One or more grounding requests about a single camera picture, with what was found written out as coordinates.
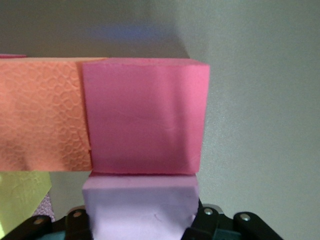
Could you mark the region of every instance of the yellow-green sheet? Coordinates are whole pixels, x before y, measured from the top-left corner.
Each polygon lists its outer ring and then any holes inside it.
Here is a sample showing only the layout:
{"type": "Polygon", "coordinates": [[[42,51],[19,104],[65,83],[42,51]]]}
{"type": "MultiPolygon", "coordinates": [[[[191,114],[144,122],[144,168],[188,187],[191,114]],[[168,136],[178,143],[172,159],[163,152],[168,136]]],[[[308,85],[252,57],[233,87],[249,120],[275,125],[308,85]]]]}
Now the yellow-green sheet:
{"type": "Polygon", "coordinates": [[[0,172],[0,239],[32,216],[50,188],[48,172],[0,172]]]}

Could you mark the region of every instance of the stacked blocks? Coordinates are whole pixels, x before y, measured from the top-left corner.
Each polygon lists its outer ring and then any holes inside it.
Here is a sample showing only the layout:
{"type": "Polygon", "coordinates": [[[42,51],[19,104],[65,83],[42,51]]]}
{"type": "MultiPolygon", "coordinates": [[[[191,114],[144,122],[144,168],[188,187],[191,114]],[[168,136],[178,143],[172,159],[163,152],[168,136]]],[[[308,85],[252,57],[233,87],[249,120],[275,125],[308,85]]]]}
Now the stacked blocks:
{"type": "Polygon", "coordinates": [[[179,240],[198,209],[209,66],[23,57],[0,55],[0,171],[92,169],[95,240],[179,240]]]}
{"type": "Polygon", "coordinates": [[[93,236],[179,240],[197,213],[209,66],[191,59],[83,64],[93,236]]]}

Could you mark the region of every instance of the lavender foam block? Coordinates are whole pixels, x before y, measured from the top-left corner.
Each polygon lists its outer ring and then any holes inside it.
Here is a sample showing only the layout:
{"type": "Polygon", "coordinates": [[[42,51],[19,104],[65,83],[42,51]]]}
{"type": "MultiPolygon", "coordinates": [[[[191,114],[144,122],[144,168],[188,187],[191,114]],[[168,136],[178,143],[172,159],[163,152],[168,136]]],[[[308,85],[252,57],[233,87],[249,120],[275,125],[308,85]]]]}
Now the lavender foam block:
{"type": "Polygon", "coordinates": [[[93,173],[82,191],[95,240],[180,240],[199,201],[195,175],[93,173]]]}

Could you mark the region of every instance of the metal screw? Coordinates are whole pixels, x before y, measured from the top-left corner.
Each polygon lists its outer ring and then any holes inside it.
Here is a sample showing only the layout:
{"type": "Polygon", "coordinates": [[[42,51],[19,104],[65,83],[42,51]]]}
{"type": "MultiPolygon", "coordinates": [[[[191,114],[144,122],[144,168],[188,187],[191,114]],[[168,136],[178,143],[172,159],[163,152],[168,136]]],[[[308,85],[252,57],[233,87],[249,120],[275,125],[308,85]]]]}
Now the metal screw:
{"type": "Polygon", "coordinates": [[[211,208],[205,208],[204,209],[204,213],[207,214],[207,215],[212,215],[214,213],[214,211],[212,211],[211,208]]]}
{"type": "Polygon", "coordinates": [[[240,215],[240,218],[243,220],[243,221],[250,221],[250,219],[251,219],[251,217],[248,215],[248,214],[246,214],[246,213],[242,213],[241,215],[240,215]]]}
{"type": "Polygon", "coordinates": [[[33,224],[34,225],[39,225],[39,224],[42,224],[44,222],[44,219],[42,217],[38,217],[34,222],[33,224]]]}
{"type": "Polygon", "coordinates": [[[82,213],[80,211],[76,211],[74,214],[73,214],[73,217],[74,218],[77,218],[77,217],[80,217],[82,215],[82,213]]]}

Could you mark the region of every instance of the foam block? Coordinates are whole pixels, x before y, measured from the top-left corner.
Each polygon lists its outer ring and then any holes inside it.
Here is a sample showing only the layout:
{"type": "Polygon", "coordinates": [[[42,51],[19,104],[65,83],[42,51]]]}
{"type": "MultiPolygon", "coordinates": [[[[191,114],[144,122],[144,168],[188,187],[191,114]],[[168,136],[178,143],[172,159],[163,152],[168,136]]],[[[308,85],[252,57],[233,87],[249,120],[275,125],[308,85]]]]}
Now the foam block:
{"type": "Polygon", "coordinates": [[[0,53],[0,59],[20,59],[20,58],[26,58],[27,55],[23,54],[2,54],[0,53]]]}
{"type": "Polygon", "coordinates": [[[194,174],[210,67],[192,59],[108,58],[83,64],[95,172],[194,174]]]}
{"type": "Polygon", "coordinates": [[[95,240],[180,240],[198,210],[195,175],[91,174],[82,191],[95,240]]]}
{"type": "Polygon", "coordinates": [[[0,171],[89,171],[82,62],[0,59],[0,171]]]}

